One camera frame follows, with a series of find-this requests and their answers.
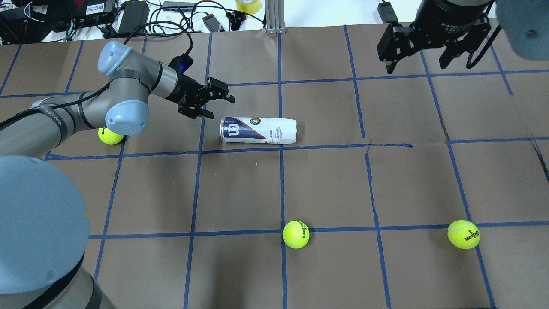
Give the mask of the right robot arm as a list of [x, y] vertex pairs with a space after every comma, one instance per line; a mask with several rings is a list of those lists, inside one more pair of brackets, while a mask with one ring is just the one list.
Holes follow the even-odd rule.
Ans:
[[444, 49], [439, 58], [441, 69], [465, 53], [466, 68], [473, 68], [500, 32], [520, 58], [549, 58], [546, 0], [422, 0], [408, 26], [398, 21], [389, 1], [380, 2], [377, 10], [387, 24], [377, 53], [389, 74], [403, 58], [436, 48]]

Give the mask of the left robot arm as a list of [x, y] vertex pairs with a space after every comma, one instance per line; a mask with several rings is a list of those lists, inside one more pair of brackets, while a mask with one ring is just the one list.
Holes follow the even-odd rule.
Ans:
[[75, 133], [107, 127], [134, 136], [147, 129], [151, 94], [178, 112], [212, 119], [211, 100], [233, 103], [228, 85], [185, 75], [185, 52], [162, 63], [110, 41], [98, 70], [108, 82], [96, 92], [39, 100], [1, 123], [1, 307], [3, 309], [113, 309], [83, 266], [90, 236], [86, 204], [74, 182], [43, 160]]

